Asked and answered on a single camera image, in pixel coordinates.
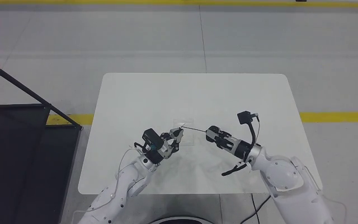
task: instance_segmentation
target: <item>yellow floor line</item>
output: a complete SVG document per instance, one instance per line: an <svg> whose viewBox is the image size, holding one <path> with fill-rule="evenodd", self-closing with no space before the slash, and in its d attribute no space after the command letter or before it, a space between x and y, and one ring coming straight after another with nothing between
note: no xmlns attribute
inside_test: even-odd
<svg viewBox="0 0 358 224"><path fill-rule="evenodd" d="M175 4L203 6L272 6L358 8L358 2L268 2L235 0L0 0L0 4Z"/></svg>
<svg viewBox="0 0 358 224"><path fill-rule="evenodd" d="M69 117L80 125L92 125L93 114L70 114ZM358 122L358 112L302 112L300 113L303 123L340 123ZM57 114L51 114L47 120L48 125L70 124Z"/></svg>

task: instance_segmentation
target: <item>white circular base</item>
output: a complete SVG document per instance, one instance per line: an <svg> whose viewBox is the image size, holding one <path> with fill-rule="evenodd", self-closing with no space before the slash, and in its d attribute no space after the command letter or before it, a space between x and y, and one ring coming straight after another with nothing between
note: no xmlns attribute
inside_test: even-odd
<svg viewBox="0 0 358 224"><path fill-rule="evenodd" d="M150 224L213 224L213 223L203 220L201 218L177 216L177 217L163 218L161 220L151 222Z"/></svg>

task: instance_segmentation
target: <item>cable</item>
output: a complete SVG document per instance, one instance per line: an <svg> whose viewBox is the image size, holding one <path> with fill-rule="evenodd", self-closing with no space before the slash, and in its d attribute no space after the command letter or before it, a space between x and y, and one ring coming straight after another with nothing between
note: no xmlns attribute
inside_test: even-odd
<svg viewBox="0 0 358 224"><path fill-rule="evenodd" d="M102 208L103 206L106 206L106 205L108 205L115 197L116 197L116 192L117 192L117 187L118 187L118 182L119 182L119 173L120 173L120 171L121 171L121 164L122 164L122 161L123 161L123 159L124 159L124 156L127 154L127 152L129 152L130 150L134 150L134 151L137 151L138 152L138 150L135 150L135 149L133 149L133 148L130 148L130 149L128 149L127 151L125 151L125 153L123 154L123 157L122 157L122 159L121 159L121 161L119 162L119 166L118 166L118 178L117 178L117 182L116 182L116 188L115 188L115 191L113 192L113 197L107 202L107 203L105 203L105 204L103 204L103 205L101 205L101 206L99 206L99 207L97 207L97 208L92 208L91 210L89 210L89 211L85 211L85 210L76 210L76 211L74 211L73 212L73 214L72 214L72 220L71 220L71 224L73 224L73 220L74 220L74 215L76 214L76 213L78 213L78 212L93 212L93 211L95 211L95 210L98 210L98 209L100 209L100 208Z"/></svg>
<svg viewBox="0 0 358 224"><path fill-rule="evenodd" d="M199 129L195 129L195 128L188 128L188 127L185 127L184 125L182 126L182 128L187 128L187 129L192 129L192 130L198 130L199 132L206 132L204 130L199 130Z"/></svg>
<svg viewBox="0 0 358 224"><path fill-rule="evenodd" d="M250 218L252 218L254 215L256 215L256 213L262 208L262 206L271 198L271 196L268 196L268 198L266 200L264 200L262 202L262 204L260 204L260 206L258 207L257 211L250 215L249 217L245 218L242 222L240 222L240 224L243 224L244 222L246 222L247 220L249 220Z"/></svg>
<svg viewBox="0 0 358 224"><path fill-rule="evenodd" d="M318 184L317 182L315 181L311 171L308 169L308 167L304 166L306 168L306 170L308 171L309 175L311 176L311 179L313 180L316 188L322 192L322 190L318 187ZM345 204L343 204L342 202L338 202L336 200L332 200L332 199L329 199L327 198L323 193L322 193L322 197L325 198L326 200L330 201L330 202L334 202L334 203L337 203L337 204L341 204L345 210L345 216L344 216L344 219L343 219L343 224L346 224L346 221L347 221L347 206Z"/></svg>
<svg viewBox="0 0 358 224"><path fill-rule="evenodd" d="M258 222L258 224L260 224L260 219L258 218L258 213L257 213L256 205L255 205L255 200L253 200L253 194L252 194L252 193L251 193L251 200L252 200L253 207L254 207L254 209L255 209L255 213L256 213L256 217L257 217L257 222Z"/></svg>
<svg viewBox="0 0 358 224"><path fill-rule="evenodd" d="M322 194L322 196L323 196L326 200L328 200L328 201L330 201L330 202L334 202L334 203L337 203L337 204L341 204L341 205L343 206L343 208L345 209L345 216L344 216L344 219L343 219L343 224L346 224L346 221L347 221L347 206L346 206L345 204L343 204L342 202L338 202L338 201L336 201L336 200L332 200L332 199L327 198L324 194Z"/></svg>
<svg viewBox="0 0 358 224"><path fill-rule="evenodd" d="M256 135L255 143L257 142L258 135L259 135L259 133L260 133L260 127L261 127L261 124L260 124L260 121L258 121L258 130L257 130L257 135Z"/></svg>

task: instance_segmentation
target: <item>gray floor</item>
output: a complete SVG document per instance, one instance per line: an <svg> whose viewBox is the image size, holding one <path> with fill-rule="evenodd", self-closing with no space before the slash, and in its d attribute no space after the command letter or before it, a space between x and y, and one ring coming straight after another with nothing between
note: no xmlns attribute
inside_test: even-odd
<svg viewBox="0 0 358 224"><path fill-rule="evenodd" d="M94 113L107 72L282 73L299 111L358 111L356 21L357 11L334 8L0 6L0 67L67 114ZM0 104L14 102L34 101L1 81ZM347 223L358 223L358 124L304 128L326 195L348 206ZM62 223L94 198L77 190L90 129L81 136ZM255 195L257 204L265 196ZM342 207L328 206L343 223ZM174 214L239 223L252 211L245 194L140 195L118 223ZM283 223L272 202L260 218Z"/></svg>

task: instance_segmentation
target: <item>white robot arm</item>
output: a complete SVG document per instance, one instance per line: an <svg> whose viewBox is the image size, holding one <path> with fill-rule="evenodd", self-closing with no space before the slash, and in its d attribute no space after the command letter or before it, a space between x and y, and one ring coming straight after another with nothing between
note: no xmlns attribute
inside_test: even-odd
<svg viewBox="0 0 358 224"><path fill-rule="evenodd" d="M127 200L137 196L149 184L159 163L179 150L182 136L181 128L171 129L161 136L153 129L146 130L142 136L145 145L134 143L143 153L119 171L116 180L100 192L78 224L112 223L125 210Z"/></svg>
<svg viewBox="0 0 358 224"><path fill-rule="evenodd" d="M256 144L251 124L254 117L258 119L258 114L251 114L248 111L238 114L240 123L249 125L252 134L251 144L232 137L216 126L206 130L206 140L216 143L219 148L244 162L244 165L235 166L222 175L229 175L250 164L252 170L260 171L263 182L287 224L333 224L322 191L315 184L307 167L296 157L270 157L264 147Z"/></svg>

